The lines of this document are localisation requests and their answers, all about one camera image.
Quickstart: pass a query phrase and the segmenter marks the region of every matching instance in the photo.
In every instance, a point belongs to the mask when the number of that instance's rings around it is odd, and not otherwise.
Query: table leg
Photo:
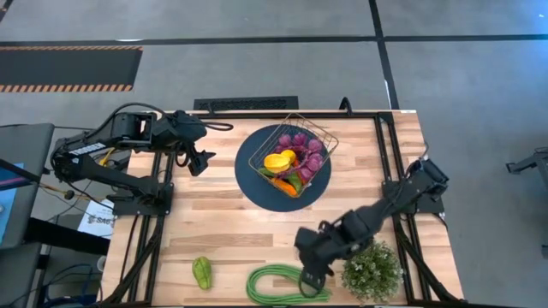
[[[36,269],[45,270],[45,268],[48,266],[48,262],[50,262],[50,255],[40,254],[40,256],[38,257],[38,264],[36,265]]]
[[[33,241],[102,256],[106,256],[110,244],[110,240],[102,237],[57,226],[56,224],[36,218],[30,218],[28,221],[25,241]]]

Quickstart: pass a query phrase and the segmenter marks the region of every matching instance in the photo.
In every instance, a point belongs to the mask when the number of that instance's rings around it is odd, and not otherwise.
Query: orange and black striped tape
[[[2,50],[143,50],[142,46],[6,46]]]
[[[0,92],[128,92],[132,88],[131,85],[0,85]]]
[[[143,50],[142,46],[0,46],[2,51],[26,50]],[[128,92],[128,84],[115,85],[1,85],[0,92]]]

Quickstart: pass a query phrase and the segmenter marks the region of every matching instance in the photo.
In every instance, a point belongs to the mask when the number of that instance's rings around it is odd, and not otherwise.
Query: coiled green cable
[[[295,266],[284,264],[271,264],[254,270],[247,278],[246,292],[247,296],[254,303],[259,305],[298,305],[314,302],[327,302],[331,292],[324,288],[316,297],[308,298],[301,293],[288,295],[264,295],[257,292],[255,288],[257,280],[264,275],[280,275],[293,281],[295,285],[299,284],[301,269]]]

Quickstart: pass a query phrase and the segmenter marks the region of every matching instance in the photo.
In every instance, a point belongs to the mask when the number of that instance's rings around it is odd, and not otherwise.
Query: wire basket
[[[320,164],[319,170],[313,174],[311,179],[305,185],[303,185],[301,191],[295,196],[285,192],[277,185],[274,185],[271,179],[259,172],[259,169],[264,167],[265,157],[269,154],[276,152],[278,139],[283,134],[288,134],[293,139],[293,137],[298,133],[304,133],[308,137],[308,140],[317,139],[322,143],[323,147],[320,154],[322,155],[323,160]],[[305,190],[311,186],[314,177],[324,167],[325,162],[327,162],[331,153],[333,153],[338,145],[339,140],[332,134],[327,133],[323,128],[305,119],[302,115],[289,114],[285,119],[283,119],[282,123],[278,125],[276,130],[274,130],[274,132],[266,139],[265,143],[263,143],[259,147],[259,149],[249,158],[249,166],[251,166],[251,168],[253,168],[259,176],[268,181],[271,185],[273,185],[281,192],[285,193],[291,198],[299,198],[305,192]]]

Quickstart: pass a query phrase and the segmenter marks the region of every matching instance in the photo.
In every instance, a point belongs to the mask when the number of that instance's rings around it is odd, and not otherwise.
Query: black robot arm
[[[370,206],[350,210],[334,222],[323,221],[319,230],[299,228],[295,247],[304,267],[301,281],[317,292],[325,276],[333,275],[330,265],[336,259],[349,259],[365,250],[381,229],[385,218],[418,202],[420,198],[438,199],[447,188],[447,176],[429,159],[412,163],[405,179],[384,198]]]
[[[158,110],[155,113],[118,112],[130,105]],[[231,126],[221,123],[226,129]],[[142,103],[124,104],[113,112],[96,130],[71,138],[59,139],[51,153],[51,166],[55,176],[70,186],[76,181],[89,179],[122,188],[116,195],[108,196],[115,203],[116,215],[165,215],[169,213],[173,185],[159,183],[151,176],[135,177],[121,171],[101,166],[90,154],[106,148],[136,152],[175,153],[185,155],[190,173],[197,176],[207,168],[207,160],[215,155],[197,152],[194,142],[206,136],[206,127],[198,117],[184,111],[167,114],[158,108]]]

